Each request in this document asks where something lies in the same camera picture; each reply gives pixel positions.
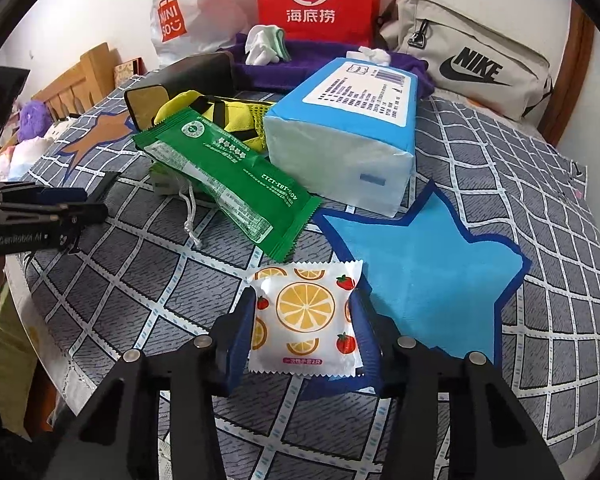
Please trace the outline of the orange print wipe packet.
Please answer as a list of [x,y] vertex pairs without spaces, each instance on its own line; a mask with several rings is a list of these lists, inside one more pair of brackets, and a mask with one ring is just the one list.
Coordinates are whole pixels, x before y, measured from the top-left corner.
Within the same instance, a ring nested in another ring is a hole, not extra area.
[[253,373],[353,377],[362,366],[350,308],[361,260],[264,266],[256,292],[248,367]]

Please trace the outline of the green wipe packet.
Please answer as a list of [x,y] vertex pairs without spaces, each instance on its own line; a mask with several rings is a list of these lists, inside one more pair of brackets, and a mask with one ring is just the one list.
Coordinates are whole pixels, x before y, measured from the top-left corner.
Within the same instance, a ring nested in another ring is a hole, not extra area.
[[321,200],[190,108],[134,136],[156,162],[201,184],[268,258],[283,262]]

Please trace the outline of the yellow mesh pouch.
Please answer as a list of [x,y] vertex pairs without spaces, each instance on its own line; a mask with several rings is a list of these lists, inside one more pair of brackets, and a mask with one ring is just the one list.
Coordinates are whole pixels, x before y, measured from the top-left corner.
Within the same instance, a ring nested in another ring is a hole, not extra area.
[[248,148],[258,153],[266,151],[263,118],[273,102],[238,100],[204,96],[196,90],[188,90],[174,96],[159,108],[152,124],[158,125],[175,113],[191,108],[202,117],[224,129]]

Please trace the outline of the white and green sock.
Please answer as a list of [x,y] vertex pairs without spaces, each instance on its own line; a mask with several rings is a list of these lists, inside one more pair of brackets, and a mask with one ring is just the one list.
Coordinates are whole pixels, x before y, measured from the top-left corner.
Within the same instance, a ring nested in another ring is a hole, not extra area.
[[245,63],[250,66],[290,62],[286,32],[277,25],[254,25],[247,34],[245,56]]

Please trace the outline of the white knotted tissue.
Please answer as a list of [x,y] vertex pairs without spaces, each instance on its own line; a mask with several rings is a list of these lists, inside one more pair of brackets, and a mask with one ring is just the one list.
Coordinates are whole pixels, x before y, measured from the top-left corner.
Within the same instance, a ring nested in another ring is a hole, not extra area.
[[380,66],[389,66],[391,63],[391,56],[387,51],[364,46],[358,47],[355,51],[349,50],[346,53],[346,58],[355,61],[369,62]]

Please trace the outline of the blue felt star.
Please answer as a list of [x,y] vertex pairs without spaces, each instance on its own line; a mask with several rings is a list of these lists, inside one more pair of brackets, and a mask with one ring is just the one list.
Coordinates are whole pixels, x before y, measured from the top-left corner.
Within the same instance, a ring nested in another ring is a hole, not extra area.
[[401,334],[502,364],[501,310],[531,268],[510,238],[471,233],[434,182],[399,220],[320,208],[312,221],[339,260],[362,261],[356,287]]

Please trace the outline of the purple plush toy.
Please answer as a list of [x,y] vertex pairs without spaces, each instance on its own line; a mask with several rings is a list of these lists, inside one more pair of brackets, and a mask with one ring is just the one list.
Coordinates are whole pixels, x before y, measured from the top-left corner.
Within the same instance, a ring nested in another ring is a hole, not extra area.
[[45,136],[45,133],[53,124],[53,116],[43,102],[37,100],[27,102],[20,110],[20,126],[17,132],[18,142],[21,143],[38,136]]

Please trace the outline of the brown felt star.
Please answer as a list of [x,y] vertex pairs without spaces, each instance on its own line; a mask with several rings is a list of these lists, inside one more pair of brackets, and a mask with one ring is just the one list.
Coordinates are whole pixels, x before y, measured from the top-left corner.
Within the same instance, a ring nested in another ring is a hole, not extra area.
[[116,144],[119,141],[127,139],[134,132],[134,125],[128,112],[100,114],[94,126],[87,133],[84,133],[79,139],[71,141],[58,152],[60,156],[70,157],[65,177],[62,178],[62,183],[66,183],[73,170],[79,166],[84,157],[90,154],[94,148]]

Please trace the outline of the grey plaid bed sheet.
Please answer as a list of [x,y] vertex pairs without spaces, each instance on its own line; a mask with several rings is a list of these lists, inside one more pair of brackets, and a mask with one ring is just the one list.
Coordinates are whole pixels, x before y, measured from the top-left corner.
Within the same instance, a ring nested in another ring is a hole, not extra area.
[[[69,152],[103,114],[126,109],[114,90],[90,106],[29,171],[45,185],[93,191],[109,171],[108,220],[73,252],[12,259],[9,286],[43,366],[79,410],[129,348],[158,354],[229,311],[264,255],[208,203],[193,248],[178,197],[159,197],[130,138]],[[416,119],[416,174],[407,200],[434,182],[475,234],[501,234],[531,269],[502,313],[503,375],[565,463],[600,440],[600,230],[585,203],[586,170],[519,126],[433,96]],[[367,391],[302,400],[302,380],[247,375],[214,401],[233,479],[376,479],[391,401]]]

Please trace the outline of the wooden bed headboard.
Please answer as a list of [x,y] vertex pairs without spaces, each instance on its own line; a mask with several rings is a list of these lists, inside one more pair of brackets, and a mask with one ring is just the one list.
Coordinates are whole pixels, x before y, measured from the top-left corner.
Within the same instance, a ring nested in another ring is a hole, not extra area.
[[84,52],[76,65],[36,92],[32,100],[44,103],[56,122],[73,115],[80,116],[114,90],[117,59],[103,42]]

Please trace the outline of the patterned book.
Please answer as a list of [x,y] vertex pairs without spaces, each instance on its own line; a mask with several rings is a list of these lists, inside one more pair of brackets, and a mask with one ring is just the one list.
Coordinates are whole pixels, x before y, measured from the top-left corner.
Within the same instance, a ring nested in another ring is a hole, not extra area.
[[142,58],[132,58],[114,66],[114,85],[120,87],[135,75],[143,75],[145,65]]

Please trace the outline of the blue tissue pack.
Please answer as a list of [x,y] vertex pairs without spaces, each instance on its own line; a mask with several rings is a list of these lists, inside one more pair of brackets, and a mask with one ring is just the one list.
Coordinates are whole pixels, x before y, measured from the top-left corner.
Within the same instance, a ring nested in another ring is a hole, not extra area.
[[335,58],[265,114],[270,161],[313,194],[392,218],[415,166],[418,79]]

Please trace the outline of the dark green tea box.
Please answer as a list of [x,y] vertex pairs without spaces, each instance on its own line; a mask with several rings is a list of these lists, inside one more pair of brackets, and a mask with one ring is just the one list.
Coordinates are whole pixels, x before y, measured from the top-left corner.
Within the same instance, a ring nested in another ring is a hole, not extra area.
[[151,127],[160,107],[188,90],[204,96],[234,96],[233,57],[226,51],[195,54],[148,74],[124,92],[134,127]]

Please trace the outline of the white Miniso plastic bag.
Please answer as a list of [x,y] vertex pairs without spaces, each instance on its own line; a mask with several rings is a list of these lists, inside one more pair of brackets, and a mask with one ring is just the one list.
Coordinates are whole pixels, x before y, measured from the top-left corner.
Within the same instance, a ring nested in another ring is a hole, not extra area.
[[228,48],[246,26],[235,0],[151,0],[150,36],[161,67]]

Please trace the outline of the purple folded towel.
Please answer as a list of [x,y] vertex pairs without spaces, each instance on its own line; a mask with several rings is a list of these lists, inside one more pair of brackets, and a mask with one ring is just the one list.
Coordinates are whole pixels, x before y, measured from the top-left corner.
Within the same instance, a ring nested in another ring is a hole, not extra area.
[[[348,51],[354,50],[350,44],[338,42],[287,40],[286,47],[291,57],[289,62],[251,66],[246,64],[246,39],[246,35],[238,34],[236,44],[226,48],[234,60],[234,79],[238,90],[286,94],[334,58],[344,58]],[[434,93],[436,86],[428,74],[426,61],[399,52],[390,52],[389,55],[391,67],[406,70],[418,78],[419,99],[428,98]]]

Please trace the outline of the beige Nike waist bag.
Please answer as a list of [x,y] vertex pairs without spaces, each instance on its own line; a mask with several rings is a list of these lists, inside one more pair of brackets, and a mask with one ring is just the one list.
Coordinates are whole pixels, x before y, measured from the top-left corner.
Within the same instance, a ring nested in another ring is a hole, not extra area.
[[438,88],[509,119],[553,92],[544,55],[436,0],[393,0],[379,33],[390,50],[425,61]]

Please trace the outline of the brown wooden door frame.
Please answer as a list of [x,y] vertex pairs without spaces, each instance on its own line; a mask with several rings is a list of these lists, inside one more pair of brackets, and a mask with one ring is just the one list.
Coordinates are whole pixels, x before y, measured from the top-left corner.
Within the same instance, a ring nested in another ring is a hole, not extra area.
[[558,145],[583,88],[592,55],[596,27],[583,9],[571,0],[568,36],[562,64],[547,107],[538,125],[544,140]]

